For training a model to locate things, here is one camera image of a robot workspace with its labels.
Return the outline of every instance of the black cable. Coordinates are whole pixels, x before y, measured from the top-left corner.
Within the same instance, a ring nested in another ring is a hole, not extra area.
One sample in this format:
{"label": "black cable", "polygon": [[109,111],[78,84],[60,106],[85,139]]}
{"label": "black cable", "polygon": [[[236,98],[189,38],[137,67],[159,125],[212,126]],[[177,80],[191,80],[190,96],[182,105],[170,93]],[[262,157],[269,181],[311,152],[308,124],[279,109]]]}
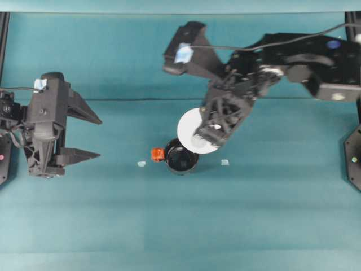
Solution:
{"label": "black cable", "polygon": [[4,87],[0,87],[0,91],[7,91],[7,90],[31,90],[31,91],[42,92],[41,89],[29,88],[29,87],[27,87],[27,86],[17,86],[17,87],[15,87],[15,88],[4,88]]}
{"label": "black cable", "polygon": [[233,51],[245,51],[245,52],[250,52],[250,51],[255,51],[255,50],[259,50],[262,48],[266,48],[266,47],[273,47],[273,46],[279,46],[279,45],[285,45],[285,44],[289,44],[289,43],[293,43],[293,42],[297,42],[297,41],[302,41],[302,40],[306,40],[308,38],[313,38],[313,37],[317,37],[317,36],[321,36],[321,35],[325,35],[329,32],[332,32],[338,28],[341,27],[361,27],[361,24],[356,24],[356,23],[343,23],[343,24],[339,24],[335,27],[329,28],[327,30],[318,32],[318,33],[314,33],[314,34],[307,34],[304,35],[302,37],[298,37],[298,38],[293,38],[291,40],[288,41],[280,41],[280,42],[273,42],[273,43],[268,43],[268,44],[264,44],[264,45],[259,45],[259,46],[255,46],[255,47],[245,47],[245,48],[241,48],[241,47],[231,47],[231,46],[213,46],[213,45],[191,45],[190,48],[203,48],[203,49],[220,49],[220,50],[233,50]]}

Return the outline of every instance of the small white piece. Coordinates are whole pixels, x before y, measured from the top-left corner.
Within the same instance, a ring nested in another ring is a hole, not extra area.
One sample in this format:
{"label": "small white piece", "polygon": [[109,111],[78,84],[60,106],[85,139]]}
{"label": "small white piece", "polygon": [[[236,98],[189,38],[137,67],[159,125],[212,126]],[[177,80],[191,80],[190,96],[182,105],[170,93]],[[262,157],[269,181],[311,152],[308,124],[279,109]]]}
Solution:
{"label": "small white piece", "polygon": [[144,168],[146,166],[146,164],[147,164],[147,162],[145,162],[145,161],[139,161],[138,162],[138,167]]}
{"label": "small white piece", "polygon": [[46,85],[47,85],[47,79],[36,79],[34,82],[34,88],[38,90],[43,90],[46,87]]}
{"label": "small white piece", "polygon": [[356,42],[358,42],[359,44],[361,44],[361,34],[357,34],[355,37]]}
{"label": "small white piece", "polygon": [[193,49],[190,47],[189,43],[180,43],[178,47],[178,51],[175,54],[174,63],[188,63],[191,61],[193,56]]}
{"label": "small white piece", "polygon": [[221,165],[230,165],[230,161],[228,159],[222,159]]}

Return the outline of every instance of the bracket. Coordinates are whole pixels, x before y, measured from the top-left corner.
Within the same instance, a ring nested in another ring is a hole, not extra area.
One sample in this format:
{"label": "bracket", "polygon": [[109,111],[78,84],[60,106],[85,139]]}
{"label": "bracket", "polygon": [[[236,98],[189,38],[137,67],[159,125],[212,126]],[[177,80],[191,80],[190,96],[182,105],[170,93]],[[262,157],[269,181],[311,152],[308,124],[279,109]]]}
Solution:
{"label": "bracket", "polygon": [[[361,11],[345,12],[346,23],[361,23]],[[361,37],[361,27],[346,27],[347,39],[358,41]],[[359,122],[361,123],[361,100],[356,102]],[[361,125],[344,142],[347,175],[349,181],[361,190]]]}

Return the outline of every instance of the black metal frame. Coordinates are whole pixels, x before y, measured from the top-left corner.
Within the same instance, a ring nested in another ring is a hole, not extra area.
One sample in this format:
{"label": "black metal frame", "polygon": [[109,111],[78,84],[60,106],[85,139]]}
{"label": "black metal frame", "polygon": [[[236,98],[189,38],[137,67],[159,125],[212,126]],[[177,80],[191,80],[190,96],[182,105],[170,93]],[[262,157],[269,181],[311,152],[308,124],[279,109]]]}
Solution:
{"label": "black metal frame", "polygon": [[[345,13],[346,23],[361,23],[361,11]],[[361,27],[346,27],[347,39],[356,41],[356,35],[361,34]],[[345,156],[349,181],[361,190],[361,100],[356,102],[360,125],[345,140]]]}
{"label": "black metal frame", "polygon": [[[10,13],[0,12],[0,83],[5,59],[5,49],[7,41],[7,32],[9,26]],[[0,138],[0,185],[8,178],[8,172],[11,160],[12,142],[9,136]]]}

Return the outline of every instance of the screw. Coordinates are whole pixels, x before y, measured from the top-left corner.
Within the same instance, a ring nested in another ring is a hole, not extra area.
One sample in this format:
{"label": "screw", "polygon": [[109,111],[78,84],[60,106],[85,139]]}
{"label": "screw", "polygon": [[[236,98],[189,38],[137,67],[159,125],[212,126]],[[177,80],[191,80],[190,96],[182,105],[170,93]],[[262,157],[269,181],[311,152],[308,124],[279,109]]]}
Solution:
{"label": "screw", "polygon": [[344,100],[345,96],[342,93],[333,93],[332,99],[333,100]]}

